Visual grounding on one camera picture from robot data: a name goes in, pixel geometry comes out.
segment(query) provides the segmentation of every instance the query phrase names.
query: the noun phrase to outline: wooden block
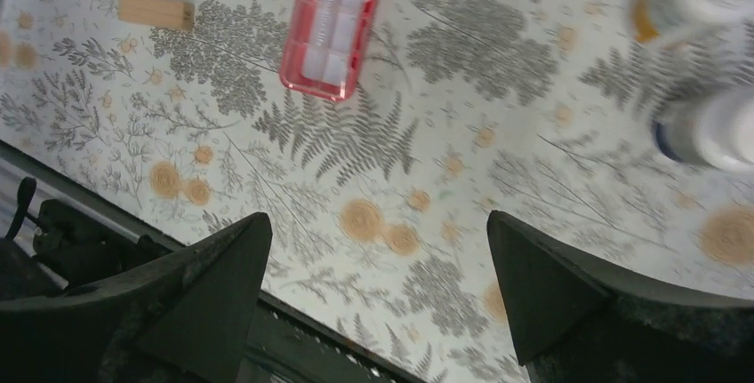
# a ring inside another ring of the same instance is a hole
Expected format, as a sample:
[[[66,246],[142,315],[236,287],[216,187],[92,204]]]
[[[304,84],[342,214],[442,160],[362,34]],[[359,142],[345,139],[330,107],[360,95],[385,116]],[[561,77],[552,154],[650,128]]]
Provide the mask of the wooden block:
[[[120,0],[118,18],[130,23],[191,31],[194,5],[175,0]]]

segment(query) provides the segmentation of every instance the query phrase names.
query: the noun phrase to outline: red plastic container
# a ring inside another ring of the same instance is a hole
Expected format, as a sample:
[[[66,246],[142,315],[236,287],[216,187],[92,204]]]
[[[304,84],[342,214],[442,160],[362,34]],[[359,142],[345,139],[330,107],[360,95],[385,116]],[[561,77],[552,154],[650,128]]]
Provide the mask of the red plastic container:
[[[356,89],[377,0],[296,0],[280,64],[288,88],[341,101]]]

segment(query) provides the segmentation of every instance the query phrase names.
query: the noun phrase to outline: floral pattern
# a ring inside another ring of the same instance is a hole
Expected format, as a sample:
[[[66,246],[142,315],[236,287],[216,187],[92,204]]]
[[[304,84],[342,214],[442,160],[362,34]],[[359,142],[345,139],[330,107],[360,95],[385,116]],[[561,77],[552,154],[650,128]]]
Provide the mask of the floral pattern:
[[[658,52],[628,0],[381,0],[336,104],[278,81],[293,0],[185,1],[193,32],[4,0],[0,138],[184,243],[266,212],[264,289],[431,383],[527,381],[491,210],[754,299],[754,180],[676,164],[647,129],[754,84],[754,22]]]

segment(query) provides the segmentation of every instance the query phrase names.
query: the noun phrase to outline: clear plastic lid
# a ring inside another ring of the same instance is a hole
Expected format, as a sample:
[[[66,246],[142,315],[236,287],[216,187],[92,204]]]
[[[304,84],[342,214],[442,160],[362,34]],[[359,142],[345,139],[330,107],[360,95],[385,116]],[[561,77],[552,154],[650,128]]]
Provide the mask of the clear plastic lid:
[[[296,0],[280,80],[288,88],[345,100],[356,88],[377,0]]]

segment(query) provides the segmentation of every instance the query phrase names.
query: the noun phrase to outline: tablecloth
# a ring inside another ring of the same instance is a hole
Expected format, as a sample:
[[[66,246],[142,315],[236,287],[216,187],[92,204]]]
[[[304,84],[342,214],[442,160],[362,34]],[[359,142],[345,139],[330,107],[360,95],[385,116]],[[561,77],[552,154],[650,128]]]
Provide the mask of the tablecloth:
[[[278,81],[293,0],[185,1],[191,33],[4,0],[0,138],[186,244],[267,212],[264,289],[432,383],[526,381],[492,209],[754,299],[754,178],[675,164],[649,130],[665,100],[751,84],[754,24],[653,51],[630,0],[381,0],[335,104]]]

